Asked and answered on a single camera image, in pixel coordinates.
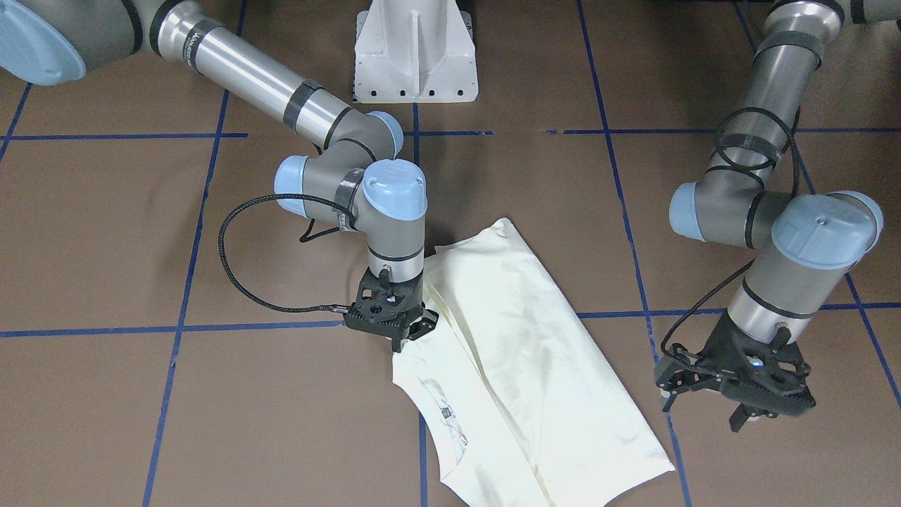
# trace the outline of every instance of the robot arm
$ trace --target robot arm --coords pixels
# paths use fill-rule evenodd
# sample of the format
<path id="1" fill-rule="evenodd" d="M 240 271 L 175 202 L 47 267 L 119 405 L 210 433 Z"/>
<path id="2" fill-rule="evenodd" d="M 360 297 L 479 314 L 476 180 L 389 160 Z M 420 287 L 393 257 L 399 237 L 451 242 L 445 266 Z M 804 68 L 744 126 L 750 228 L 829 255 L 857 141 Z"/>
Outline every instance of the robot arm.
<path id="1" fill-rule="evenodd" d="M 854 13 L 861 22 L 897 19 L 901 2 L 773 5 L 742 108 L 718 129 L 704 178 L 673 195 L 675 232 L 760 254 L 700 353 L 680 344 L 664 349 L 655 370 L 664 411 L 683 392 L 717 390 L 740 403 L 730 418 L 738 431 L 748 419 L 799 416 L 815 405 L 805 383 L 810 367 L 796 341 L 843 275 L 875 245 L 882 214 L 858 192 L 798 196 L 796 189 L 785 194 L 764 187 L 790 145 L 787 124 L 825 46 Z"/>
<path id="2" fill-rule="evenodd" d="M 3 51 L 0 63 L 20 78 L 55 85 L 84 77 L 138 51 L 184 62 L 323 150 L 288 157 L 275 178 L 277 194 L 302 194 L 340 204 L 284 198 L 302 217 L 359 231 L 369 241 L 369 268 L 348 327 L 388 336 L 392 348 L 434 327 L 437 315 L 422 297 L 425 177 L 395 160 L 404 133 L 387 113 L 363 115 L 254 48 L 207 17 L 193 0 L 0 1 L 3 38 L 22 52 Z"/>

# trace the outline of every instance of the light blue joint cap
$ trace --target light blue joint cap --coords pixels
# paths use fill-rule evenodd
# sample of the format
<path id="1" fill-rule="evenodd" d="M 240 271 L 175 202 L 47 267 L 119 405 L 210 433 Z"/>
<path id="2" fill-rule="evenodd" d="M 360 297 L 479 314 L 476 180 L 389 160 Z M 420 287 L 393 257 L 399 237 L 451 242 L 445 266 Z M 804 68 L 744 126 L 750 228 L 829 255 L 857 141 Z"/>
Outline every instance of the light blue joint cap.
<path id="1" fill-rule="evenodd" d="M 372 207 L 396 220 L 418 220 L 429 207 L 423 170 L 404 160 L 371 163 L 363 172 L 363 195 Z"/>
<path id="2" fill-rule="evenodd" d="M 701 234 L 701 226 L 697 224 L 695 186 L 697 181 L 683 183 L 673 194 L 673 199 L 669 202 L 669 226 L 677 234 L 706 242 Z"/>
<path id="3" fill-rule="evenodd" d="M 397 156 L 397 154 L 400 153 L 400 149 L 404 147 L 404 129 L 401 128 L 400 124 L 392 115 L 389 115 L 384 111 L 373 111 L 371 113 L 366 113 L 366 116 L 375 116 L 379 120 L 385 122 L 388 130 L 391 131 L 391 136 L 394 137 L 395 156 Z"/>
<path id="4" fill-rule="evenodd" d="M 71 42 L 15 0 L 0 0 L 0 67 L 45 87 L 81 79 L 87 72 Z"/>
<path id="5" fill-rule="evenodd" d="M 882 235 L 882 226 L 886 223 L 886 219 L 882 216 L 882 209 L 878 204 L 876 204 L 876 201 L 870 198 L 867 194 L 861 194 L 860 192 L 856 192 L 854 190 L 839 190 L 837 192 L 830 192 L 826 195 L 831 196 L 832 194 L 843 194 L 856 198 L 869 209 L 869 212 L 873 214 L 873 218 L 876 218 L 876 235 L 873 237 L 873 243 L 869 245 L 867 252 L 872 250 L 873 247 L 876 246 L 876 243 L 879 242 L 879 237 Z"/>
<path id="6" fill-rule="evenodd" d="M 872 219 L 851 203 L 798 196 L 773 223 L 773 244 L 794 263 L 815 270 L 847 268 L 869 248 Z"/>
<path id="7" fill-rule="evenodd" d="M 276 171 L 276 182 L 272 186 L 277 194 L 303 194 L 304 193 L 304 167 L 310 157 L 303 155 L 291 155 L 282 161 Z M 304 201 L 300 199 L 279 199 L 278 205 L 284 209 L 309 218 L 306 215 Z"/>

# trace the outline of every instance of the white fabric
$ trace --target white fabric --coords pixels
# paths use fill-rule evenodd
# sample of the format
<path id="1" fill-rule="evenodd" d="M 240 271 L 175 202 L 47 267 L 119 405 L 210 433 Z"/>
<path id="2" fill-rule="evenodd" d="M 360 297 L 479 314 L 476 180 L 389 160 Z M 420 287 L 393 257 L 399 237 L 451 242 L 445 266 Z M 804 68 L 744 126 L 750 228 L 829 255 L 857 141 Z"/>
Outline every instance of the white fabric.
<path id="1" fill-rule="evenodd" d="M 673 470 L 560 289 L 503 218 L 426 259 L 441 319 L 394 355 L 441 481 L 473 506 L 601 505 Z"/>

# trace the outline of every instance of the white plastic stand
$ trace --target white plastic stand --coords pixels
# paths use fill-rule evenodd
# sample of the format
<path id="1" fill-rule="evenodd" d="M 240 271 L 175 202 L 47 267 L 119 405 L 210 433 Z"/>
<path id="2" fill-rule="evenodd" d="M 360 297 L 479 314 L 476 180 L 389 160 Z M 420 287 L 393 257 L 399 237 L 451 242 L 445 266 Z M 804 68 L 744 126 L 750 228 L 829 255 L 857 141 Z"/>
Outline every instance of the white plastic stand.
<path id="1" fill-rule="evenodd" d="M 357 16 L 354 98 L 363 104 L 476 100 L 476 46 L 468 27 L 471 17 L 454 0 L 373 0 Z"/>

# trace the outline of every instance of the garment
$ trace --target garment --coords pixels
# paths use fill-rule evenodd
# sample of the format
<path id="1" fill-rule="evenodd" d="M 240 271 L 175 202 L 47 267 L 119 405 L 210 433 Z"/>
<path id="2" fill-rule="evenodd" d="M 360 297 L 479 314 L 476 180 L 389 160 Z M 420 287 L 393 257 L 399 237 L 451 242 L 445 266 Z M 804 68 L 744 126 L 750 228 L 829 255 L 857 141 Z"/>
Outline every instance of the garment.
<path id="1" fill-rule="evenodd" d="M 584 507 L 673 470 L 509 220 L 438 250 L 423 285 L 438 326 L 393 367 L 443 483 L 473 506 Z"/>

